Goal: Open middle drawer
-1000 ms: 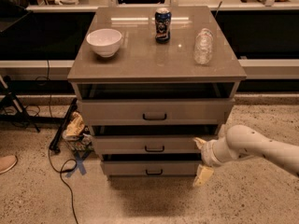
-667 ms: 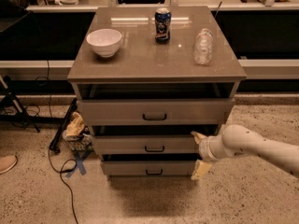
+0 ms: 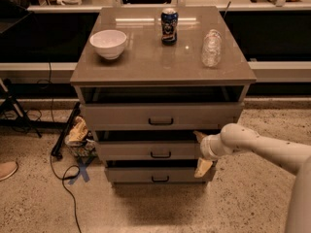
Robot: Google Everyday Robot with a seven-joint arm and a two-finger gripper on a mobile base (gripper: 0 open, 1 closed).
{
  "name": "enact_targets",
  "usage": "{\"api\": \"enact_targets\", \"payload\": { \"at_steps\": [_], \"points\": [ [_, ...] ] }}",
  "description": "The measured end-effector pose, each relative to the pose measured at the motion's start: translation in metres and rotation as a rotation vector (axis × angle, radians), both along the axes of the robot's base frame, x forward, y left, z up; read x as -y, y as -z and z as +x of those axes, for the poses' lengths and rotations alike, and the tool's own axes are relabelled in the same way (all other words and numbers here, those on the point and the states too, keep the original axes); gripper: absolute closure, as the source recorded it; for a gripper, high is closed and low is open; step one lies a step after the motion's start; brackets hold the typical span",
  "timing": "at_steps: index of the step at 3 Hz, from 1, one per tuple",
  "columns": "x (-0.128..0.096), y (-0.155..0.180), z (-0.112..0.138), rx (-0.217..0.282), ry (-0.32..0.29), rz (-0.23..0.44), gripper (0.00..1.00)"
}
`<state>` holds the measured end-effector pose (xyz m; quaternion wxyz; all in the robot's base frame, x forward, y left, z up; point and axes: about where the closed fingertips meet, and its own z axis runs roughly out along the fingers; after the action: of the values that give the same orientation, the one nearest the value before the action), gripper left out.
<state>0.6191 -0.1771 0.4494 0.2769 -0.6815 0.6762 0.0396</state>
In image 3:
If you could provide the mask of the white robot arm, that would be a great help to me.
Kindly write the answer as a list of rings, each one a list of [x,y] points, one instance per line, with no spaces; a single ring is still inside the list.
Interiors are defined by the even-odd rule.
[[[194,172],[202,178],[214,161],[225,155],[250,151],[295,175],[285,233],[311,233],[311,147],[299,143],[263,137],[236,123],[225,125],[216,135],[194,131],[200,145]]]

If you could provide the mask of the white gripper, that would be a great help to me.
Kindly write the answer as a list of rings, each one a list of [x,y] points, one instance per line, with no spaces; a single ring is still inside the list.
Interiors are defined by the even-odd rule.
[[[220,134],[206,136],[206,134],[196,130],[193,131],[193,134],[197,142],[200,143],[200,150],[205,158],[198,158],[194,176],[202,178],[212,167],[213,162],[211,160],[218,160],[225,155],[232,155],[233,149],[223,143]]]

